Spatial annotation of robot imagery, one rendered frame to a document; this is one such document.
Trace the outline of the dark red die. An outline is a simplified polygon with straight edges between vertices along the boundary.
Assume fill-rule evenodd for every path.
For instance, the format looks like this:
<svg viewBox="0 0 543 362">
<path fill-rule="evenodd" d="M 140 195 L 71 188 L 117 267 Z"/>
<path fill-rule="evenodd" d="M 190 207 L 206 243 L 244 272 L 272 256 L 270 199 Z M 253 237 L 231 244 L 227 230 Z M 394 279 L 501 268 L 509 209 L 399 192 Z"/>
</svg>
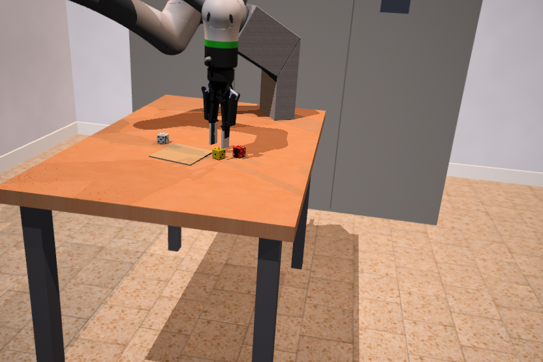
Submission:
<svg viewBox="0 0 543 362">
<path fill-rule="evenodd" d="M 237 158 L 242 158 L 242 157 L 245 157 L 245 152 L 246 152 L 246 147 L 237 145 L 233 147 L 232 156 L 237 157 Z"/>
</svg>

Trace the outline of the tan flat mat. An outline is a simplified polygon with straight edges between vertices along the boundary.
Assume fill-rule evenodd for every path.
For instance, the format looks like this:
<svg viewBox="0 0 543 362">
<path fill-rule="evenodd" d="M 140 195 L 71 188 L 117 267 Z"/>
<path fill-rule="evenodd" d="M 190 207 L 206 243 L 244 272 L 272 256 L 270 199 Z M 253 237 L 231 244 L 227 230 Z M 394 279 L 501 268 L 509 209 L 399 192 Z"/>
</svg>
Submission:
<svg viewBox="0 0 543 362">
<path fill-rule="evenodd" d="M 191 166 L 210 154 L 212 150 L 175 143 L 149 157 Z"/>
</svg>

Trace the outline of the white die with black pips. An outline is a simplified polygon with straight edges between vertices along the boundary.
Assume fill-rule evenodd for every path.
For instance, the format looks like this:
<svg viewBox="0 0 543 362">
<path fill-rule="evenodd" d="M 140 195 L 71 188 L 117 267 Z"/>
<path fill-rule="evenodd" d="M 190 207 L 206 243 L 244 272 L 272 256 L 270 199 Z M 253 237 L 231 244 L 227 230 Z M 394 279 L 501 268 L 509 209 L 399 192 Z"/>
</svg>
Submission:
<svg viewBox="0 0 543 362">
<path fill-rule="evenodd" d="M 157 143 L 166 144 L 169 142 L 169 133 L 160 132 L 157 134 Z"/>
</svg>

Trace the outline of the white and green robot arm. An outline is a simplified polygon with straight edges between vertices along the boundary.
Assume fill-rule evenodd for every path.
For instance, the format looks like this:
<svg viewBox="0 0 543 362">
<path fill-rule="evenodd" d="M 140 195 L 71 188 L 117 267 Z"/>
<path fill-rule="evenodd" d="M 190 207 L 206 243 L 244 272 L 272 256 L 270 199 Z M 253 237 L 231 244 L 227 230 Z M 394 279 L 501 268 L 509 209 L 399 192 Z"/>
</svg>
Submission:
<svg viewBox="0 0 543 362">
<path fill-rule="evenodd" d="M 162 12 L 140 0 L 69 1 L 121 24 L 166 55 L 184 51 L 204 23 L 204 64 L 217 70 L 238 65 L 238 36 L 249 15 L 247 0 L 168 0 Z"/>
</svg>

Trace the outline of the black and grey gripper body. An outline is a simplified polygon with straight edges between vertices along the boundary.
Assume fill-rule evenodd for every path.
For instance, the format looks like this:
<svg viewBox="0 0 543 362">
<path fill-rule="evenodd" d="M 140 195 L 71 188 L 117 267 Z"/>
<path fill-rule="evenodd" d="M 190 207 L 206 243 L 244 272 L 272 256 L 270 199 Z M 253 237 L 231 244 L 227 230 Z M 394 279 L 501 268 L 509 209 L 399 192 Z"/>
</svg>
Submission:
<svg viewBox="0 0 543 362">
<path fill-rule="evenodd" d="M 222 89 L 223 100 L 226 100 L 230 96 L 230 87 L 233 90 L 232 82 L 234 81 L 234 69 L 232 68 L 230 70 L 217 70 L 208 67 L 208 80 L 212 81 L 208 84 L 209 90 L 211 91 L 212 87 L 216 88 L 215 99 L 219 99 L 217 90 Z"/>
</svg>

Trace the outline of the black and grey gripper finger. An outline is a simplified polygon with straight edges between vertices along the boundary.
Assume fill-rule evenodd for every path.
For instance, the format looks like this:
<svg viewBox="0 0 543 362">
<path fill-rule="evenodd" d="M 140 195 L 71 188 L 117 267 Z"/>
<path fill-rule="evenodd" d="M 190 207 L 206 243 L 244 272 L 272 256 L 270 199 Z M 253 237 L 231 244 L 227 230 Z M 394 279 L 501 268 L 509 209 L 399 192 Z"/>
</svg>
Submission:
<svg viewBox="0 0 543 362">
<path fill-rule="evenodd" d="M 208 85 L 202 87 L 204 99 L 204 119 L 209 121 L 209 145 L 217 143 L 217 119 L 219 111 L 219 99 L 215 99 L 215 87 L 209 90 Z"/>
<path fill-rule="evenodd" d="M 222 89 L 217 90 L 219 96 L 219 104 L 221 105 L 221 149 L 229 147 L 230 126 L 236 124 L 236 114 L 238 107 L 239 93 L 234 92 L 230 87 L 230 96 L 223 100 Z"/>
</svg>

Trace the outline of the yellow die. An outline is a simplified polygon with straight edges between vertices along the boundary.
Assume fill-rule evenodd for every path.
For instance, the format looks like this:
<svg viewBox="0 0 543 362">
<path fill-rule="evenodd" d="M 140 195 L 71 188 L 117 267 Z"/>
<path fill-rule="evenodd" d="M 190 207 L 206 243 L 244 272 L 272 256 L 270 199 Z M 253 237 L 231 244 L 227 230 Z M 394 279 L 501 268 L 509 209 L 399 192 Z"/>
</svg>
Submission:
<svg viewBox="0 0 543 362">
<path fill-rule="evenodd" d="M 226 155 L 226 149 L 221 149 L 221 147 L 216 147 L 212 149 L 212 158 L 221 160 L 225 158 L 225 155 Z"/>
</svg>

